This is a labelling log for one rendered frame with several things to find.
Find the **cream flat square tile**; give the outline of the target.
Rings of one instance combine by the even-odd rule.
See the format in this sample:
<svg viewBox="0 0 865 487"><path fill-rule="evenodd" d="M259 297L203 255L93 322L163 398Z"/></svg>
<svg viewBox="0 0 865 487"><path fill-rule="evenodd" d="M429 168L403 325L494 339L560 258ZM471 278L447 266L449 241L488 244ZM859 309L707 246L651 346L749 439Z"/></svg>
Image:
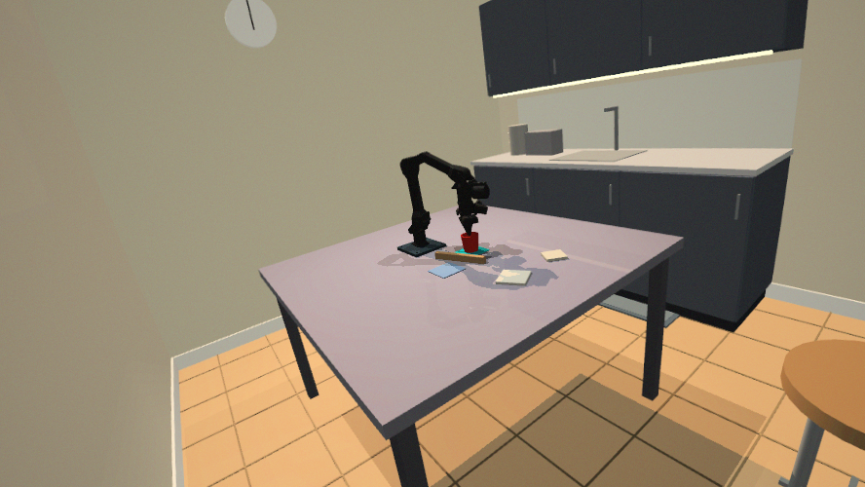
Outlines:
<svg viewBox="0 0 865 487"><path fill-rule="evenodd" d="M546 262L568 259L568 256L561 249L541 252L541 256Z"/></svg>

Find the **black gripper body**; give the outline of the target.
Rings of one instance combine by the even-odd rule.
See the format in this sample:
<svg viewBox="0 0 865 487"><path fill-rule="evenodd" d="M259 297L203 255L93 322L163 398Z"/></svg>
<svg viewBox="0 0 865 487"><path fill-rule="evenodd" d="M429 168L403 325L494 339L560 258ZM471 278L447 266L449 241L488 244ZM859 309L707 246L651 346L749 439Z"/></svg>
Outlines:
<svg viewBox="0 0 865 487"><path fill-rule="evenodd" d="M457 203L458 203L459 207L456 209L456 213L457 213L457 215L460 214L460 217L462 218L463 225L478 223L477 216L473 214L473 210L472 210L473 201L471 199L465 200L465 201L459 201L458 200Z"/></svg>

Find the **tan wooden bar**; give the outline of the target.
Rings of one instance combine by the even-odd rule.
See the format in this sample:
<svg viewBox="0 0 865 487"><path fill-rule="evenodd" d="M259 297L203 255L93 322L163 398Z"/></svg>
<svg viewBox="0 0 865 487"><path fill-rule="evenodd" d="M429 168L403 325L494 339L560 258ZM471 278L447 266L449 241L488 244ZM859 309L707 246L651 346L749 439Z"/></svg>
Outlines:
<svg viewBox="0 0 865 487"><path fill-rule="evenodd" d="M484 256L484 255L474 255L474 254L464 254L464 253L444 252L444 251L437 251L434 254L435 254L435 259L470 262L470 263L478 263L478 264L485 264L486 263L486 256Z"/></svg>

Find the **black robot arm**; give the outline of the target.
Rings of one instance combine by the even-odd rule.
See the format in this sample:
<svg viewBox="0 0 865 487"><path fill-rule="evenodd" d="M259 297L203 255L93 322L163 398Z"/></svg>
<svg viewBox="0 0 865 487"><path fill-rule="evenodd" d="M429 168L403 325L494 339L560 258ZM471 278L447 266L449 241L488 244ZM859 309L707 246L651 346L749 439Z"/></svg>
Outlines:
<svg viewBox="0 0 865 487"><path fill-rule="evenodd" d="M435 169L446 173L454 182L451 189L457 189L457 197L459 201L473 199L488 199L490 188L486 181L477 182L470 173L470 169L462 166L452 165L428 151L421 152L416 156L404 158L400 161L400 168L407 179L411 203L413 207L412 225L409 227L409 234L413 234L415 246L429 244L426 240L425 230L431 222L430 212L424 209L418 174L421 163L426 163ZM473 214L487 214L488 206L482 201L476 201L472 204Z"/></svg>

